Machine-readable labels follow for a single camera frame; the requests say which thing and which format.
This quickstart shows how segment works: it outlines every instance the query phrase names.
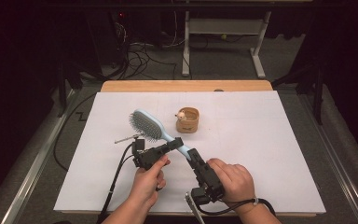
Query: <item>cable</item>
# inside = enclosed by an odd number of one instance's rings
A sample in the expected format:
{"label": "cable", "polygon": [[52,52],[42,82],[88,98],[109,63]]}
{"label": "cable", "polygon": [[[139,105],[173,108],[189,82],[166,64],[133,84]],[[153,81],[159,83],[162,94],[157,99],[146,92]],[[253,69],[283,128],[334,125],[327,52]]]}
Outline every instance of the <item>cable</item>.
{"label": "cable", "polygon": [[106,217],[107,217],[107,215],[106,215],[107,206],[109,205],[110,200],[112,199],[113,190],[115,189],[115,186],[116,186],[118,174],[120,173],[120,170],[121,170],[121,168],[123,167],[124,162],[125,162],[128,158],[131,157],[131,156],[129,156],[129,157],[127,157],[126,159],[124,159],[125,156],[126,156],[126,154],[127,154],[127,151],[130,149],[131,146],[132,146],[132,143],[129,144],[129,145],[126,147],[126,149],[124,150],[124,152],[123,152],[123,155],[122,155],[122,157],[121,157],[121,159],[120,159],[120,163],[118,164],[118,168],[117,168],[117,170],[116,170],[115,178],[113,179],[112,185],[110,186],[109,193],[108,193],[108,195],[107,195],[107,197],[106,197],[106,201],[105,201],[105,203],[104,203],[104,205],[103,205],[103,210],[101,210],[100,215],[98,215],[97,224],[102,223],[102,222],[106,219]]}
{"label": "cable", "polygon": [[68,115],[68,117],[66,118],[65,122],[63,123],[62,127],[60,128],[60,131],[57,134],[57,138],[54,142],[54,147],[53,147],[53,156],[54,156],[54,160],[57,162],[57,164],[66,172],[68,172],[68,168],[66,168],[64,165],[62,165],[62,163],[60,163],[60,161],[57,158],[57,143],[61,137],[62,134],[62,130],[64,129],[66,123],[68,122],[69,118],[71,118],[71,116],[75,113],[75,111],[81,106],[83,105],[86,101],[88,101],[88,99],[90,99],[92,96],[96,95],[97,92],[93,93],[92,95],[88,96],[86,99],[82,100],[76,107],[75,109]]}
{"label": "cable", "polygon": [[235,205],[229,207],[228,209],[225,209],[225,210],[222,210],[222,211],[219,211],[219,212],[207,212],[207,211],[204,211],[200,208],[200,205],[199,204],[196,204],[197,208],[200,210],[201,213],[205,214],[205,215],[208,215],[208,216],[220,216],[220,215],[223,215],[229,211],[232,211],[244,204],[247,204],[247,203],[254,203],[254,204],[258,204],[258,203],[262,203],[264,204],[268,210],[270,211],[270,213],[272,215],[274,215],[276,217],[276,214],[275,214],[275,210],[274,208],[272,207],[272,205],[269,203],[269,201],[265,200],[265,199],[261,199],[261,198],[255,198],[255,199],[249,199],[249,200],[244,200],[244,201],[241,201],[241,202],[237,202]]}

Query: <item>human hand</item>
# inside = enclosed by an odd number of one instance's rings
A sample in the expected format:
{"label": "human hand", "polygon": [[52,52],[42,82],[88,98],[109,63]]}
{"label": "human hand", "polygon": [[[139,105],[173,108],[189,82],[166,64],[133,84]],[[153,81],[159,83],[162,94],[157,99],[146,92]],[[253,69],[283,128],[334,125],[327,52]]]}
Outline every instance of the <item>human hand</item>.
{"label": "human hand", "polygon": [[162,189],[166,185],[161,169],[170,163],[168,156],[163,155],[148,171],[139,168],[136,171],[128,200],[135,204],[143,204],[150,209],[158,199],[156,188]]}
{"label": "human hand", "polygon": [[[225,188],[224,202],[232,206],[235,202],[255,198],[255,184],[249,171],[242,165],[226,164],[219,159],[207,161],[216,172]],[[246,204],[235,209],[237,213],[246,213],[253,208],[252,204]]]}

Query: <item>person's left hand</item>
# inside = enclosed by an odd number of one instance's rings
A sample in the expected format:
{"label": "person's left hand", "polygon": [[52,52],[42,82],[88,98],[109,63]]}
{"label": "person's left hand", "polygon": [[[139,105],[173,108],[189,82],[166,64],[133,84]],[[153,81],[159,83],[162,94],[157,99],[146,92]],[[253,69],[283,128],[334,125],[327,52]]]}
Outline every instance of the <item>person's left hand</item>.
{"label": "person's left hand", "polygon": [[150,209],[158,199],[156,188],[162,189],[166,185],[161,169],[170,163],[168,156],[163,155],[148,171],[139,168],[133,180],[129,200],[144,204]]}

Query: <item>light blue hairbrush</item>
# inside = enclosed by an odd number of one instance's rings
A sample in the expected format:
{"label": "light blue hairbrush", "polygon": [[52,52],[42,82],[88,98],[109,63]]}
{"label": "light blue hairbrush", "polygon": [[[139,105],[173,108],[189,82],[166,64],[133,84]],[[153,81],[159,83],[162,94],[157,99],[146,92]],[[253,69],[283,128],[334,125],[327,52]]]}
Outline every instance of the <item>light blue hairbrush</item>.
{"label": "light blue hairbrush", "polygon": [[[137,109],[130,115],[130,124],[137,133],[140,133],[145,139],[156,142],[159,139],[163,139],[167,142],[174,140],[167,132],[165,132],[164,126],[158,119],[155,119],[149,113],[143,109]],[[189,161],[191,161],[188,151],[188,146],[181,146],[177,148]]]}

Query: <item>forearm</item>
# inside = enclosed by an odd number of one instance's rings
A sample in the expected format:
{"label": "forearm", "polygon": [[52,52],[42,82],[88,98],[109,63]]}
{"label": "forearm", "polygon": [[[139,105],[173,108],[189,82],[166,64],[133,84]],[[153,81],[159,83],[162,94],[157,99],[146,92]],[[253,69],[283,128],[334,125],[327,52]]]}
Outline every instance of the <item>forearm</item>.
{"label": "forearm", "polygon": [[149,208],[130,200],[119,206],[103,224],[143,224]]}
{"label": "forearm", "polygon": [[279,224],[281,223],[275,216],[273,216],[267,207],[259,203],[252,209],[242,212],[237,211],[243,224]]}

